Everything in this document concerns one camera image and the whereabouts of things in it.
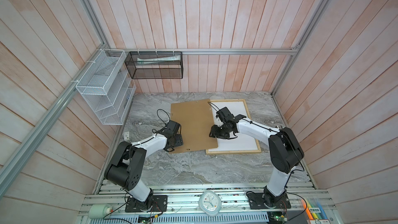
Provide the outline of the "brown frame backing board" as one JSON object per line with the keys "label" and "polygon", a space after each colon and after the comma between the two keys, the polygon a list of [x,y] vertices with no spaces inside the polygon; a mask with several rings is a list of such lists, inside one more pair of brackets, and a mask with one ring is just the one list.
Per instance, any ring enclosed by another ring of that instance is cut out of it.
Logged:
{"label": "brown frame backing board", "polygon": [[173,103],[171,119],[181,125],[183,145],[172,153],[183,153],[218,148],[216,138],[209,136],[214,125],[209,99]]}

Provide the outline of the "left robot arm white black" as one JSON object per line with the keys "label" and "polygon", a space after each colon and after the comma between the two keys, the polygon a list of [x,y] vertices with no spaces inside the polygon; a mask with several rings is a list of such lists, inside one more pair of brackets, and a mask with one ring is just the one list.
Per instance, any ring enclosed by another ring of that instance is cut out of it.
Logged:
{"label": "left robot arm white black", "polygon": [[141,180],[145,159],[158,150],[171,152],[182,145],[181,125],[170,120],[144,140],[121,142],[105,169],[104,178],[131,196],[128,200],[131,206],[147,211],[153,207],[153,190]]}

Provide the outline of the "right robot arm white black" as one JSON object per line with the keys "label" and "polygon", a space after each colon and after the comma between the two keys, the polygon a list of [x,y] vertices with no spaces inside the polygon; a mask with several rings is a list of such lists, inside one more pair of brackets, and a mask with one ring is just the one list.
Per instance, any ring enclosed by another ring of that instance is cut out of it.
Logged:
{"label": "right robot arm white black", "polygon": [[273,165],[273,172],[262,193],[246,192],[251,209],[290,208],[286,187],[291,174],[297,170],[304,158],[304,151],[290,128],[276,129],[257,123],[244,115],[233,115],[227,107],[216,111],[222,125],[213,125],[209,136],[211,138],[230,140],[230,134],[248,135],[258,141],[267,143]]}

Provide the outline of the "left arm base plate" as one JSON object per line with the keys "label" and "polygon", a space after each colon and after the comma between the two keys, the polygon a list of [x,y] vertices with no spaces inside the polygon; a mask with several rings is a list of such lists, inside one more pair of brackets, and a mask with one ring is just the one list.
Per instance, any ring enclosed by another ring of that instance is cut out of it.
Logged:
{"label": "left arm base plate", "polygon": [[167,210],[167,195],[150,194],[144,202],[129,197],[125,207],[126,213],[165,212]]}

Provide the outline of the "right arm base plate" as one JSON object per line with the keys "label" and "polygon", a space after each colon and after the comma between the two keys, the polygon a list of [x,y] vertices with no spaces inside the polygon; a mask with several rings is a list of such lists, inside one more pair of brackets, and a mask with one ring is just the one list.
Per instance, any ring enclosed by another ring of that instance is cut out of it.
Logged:
{"label": "right arm base plate", "polygon": [[246,192],[250,209],[290,209],[291,203],[286,193],[275,197],[272,194]]}

